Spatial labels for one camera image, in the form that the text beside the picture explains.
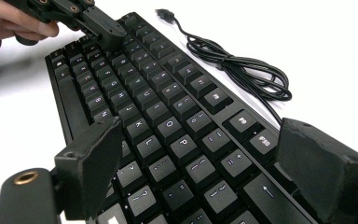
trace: hand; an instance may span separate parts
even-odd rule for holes
[[[43,40],[59,32],[55,21],[45,24],[0,0],[0,40],[17,34],[30,40]]]

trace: brass insert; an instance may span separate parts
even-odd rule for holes
[[[17,176],[14,179],[14,184],[16,185],[24,185],[33,182],[35,179],[39,177],[39,173],[37,171],[31,171]]]

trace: keyboard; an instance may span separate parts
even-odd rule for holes
[[[88,223],[318,223],[275,161],[279,131],[135,12],[107,52],[86,36],[46,59],[67,144],[120,116],[119,170]]]

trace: white surface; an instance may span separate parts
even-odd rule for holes
[[[204,4],[187,0],[97,1],[97,7],[114,19],[138,12],[183,47],[185,37],[176,26],[159,20],[154,12],[167,8],[187,32],[212,39],[233,55],[279,67],[289,76],[294,97],[273,104],[278,114],[306,121],[358,151],[358,2]],[[35,47],[9,39],[0,49],[0,187],[19,171],[51,169],[53,157],[64,148],[44,56],[80,36],[62,26],[58,37]],[[207,69],[224,78],[213,67]],[[247,93],[234,91],[262,109]],[[268,113],[261,113],[273,121]]]

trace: mechanical keyboard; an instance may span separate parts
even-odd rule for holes
[[[83,36],[46,57],[67,144],[122,119],[95,222],[318,223],[275,161],[278,130],[137,13],[119,23],[118,52]]]

